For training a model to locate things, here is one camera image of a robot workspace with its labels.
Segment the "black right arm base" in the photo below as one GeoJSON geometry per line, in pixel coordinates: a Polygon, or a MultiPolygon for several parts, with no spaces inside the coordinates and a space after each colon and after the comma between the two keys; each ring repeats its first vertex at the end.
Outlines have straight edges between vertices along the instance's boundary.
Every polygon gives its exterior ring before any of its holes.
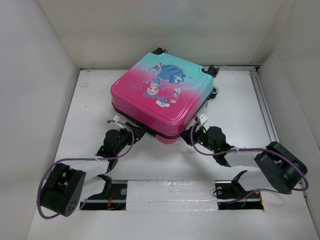
{"type": "Polygon", "coordinates": [[[212,195],[217,199],[218,210],[264,210],[261,193],[258,191],[247,196],[251,190],[245,190],[239,183],[246,172],[241,171],[231,180],[215,181],[212,195]]]}

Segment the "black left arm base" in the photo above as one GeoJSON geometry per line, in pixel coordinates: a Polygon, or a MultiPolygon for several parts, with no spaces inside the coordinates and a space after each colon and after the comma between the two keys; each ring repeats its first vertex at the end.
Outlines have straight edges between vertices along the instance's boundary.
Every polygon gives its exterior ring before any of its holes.
{"type": "Polygon", "coordinates": [[[125,211],[128,181],[112,180],[105,174],[97,177],[104,181],[103,190],[82,200],[79,209],[84,211],[125,211]]]}

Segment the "pink teal kids suitcase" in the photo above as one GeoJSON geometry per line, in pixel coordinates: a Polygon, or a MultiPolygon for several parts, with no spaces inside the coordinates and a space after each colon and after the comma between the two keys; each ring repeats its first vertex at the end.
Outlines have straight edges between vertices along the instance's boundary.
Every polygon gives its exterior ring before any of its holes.
{"type": "Polygon", "coordinates": [[[178,140],[205,103],[218,94],[218,67],[208,69],[157,48],[110,88],[113,108],[158,141],[178,140]]]}

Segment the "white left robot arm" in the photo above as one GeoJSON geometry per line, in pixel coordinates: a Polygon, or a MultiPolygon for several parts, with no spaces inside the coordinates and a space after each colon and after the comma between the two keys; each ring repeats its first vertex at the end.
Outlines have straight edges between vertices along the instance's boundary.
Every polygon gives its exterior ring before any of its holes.
{"type": "Polygon", "coordinates": [[[91,195],[104,199],[111,194],[111,181],[105,174],[114,169],[147,130],[129,122],[108,120],[108,123],[117,128],[106,132],[95,157],[63,158],[44,172],[36,195],[36,208],[43,219],[68,217],[91,195]]]}

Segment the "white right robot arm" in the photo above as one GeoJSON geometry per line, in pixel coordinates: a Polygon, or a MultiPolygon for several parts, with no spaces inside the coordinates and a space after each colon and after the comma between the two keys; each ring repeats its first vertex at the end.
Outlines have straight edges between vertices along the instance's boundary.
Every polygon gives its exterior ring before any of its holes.
{"type": "Polygon", "coordinates": [[[180,136],[196,152],[213,157],[223,167],[259,168],[267,182],[280,194],[304,192],[309,188],[306,165],[277,141],[266,147],[238,148],[227,143],[220,127],[206,129],[199,123],[180,136]]]}

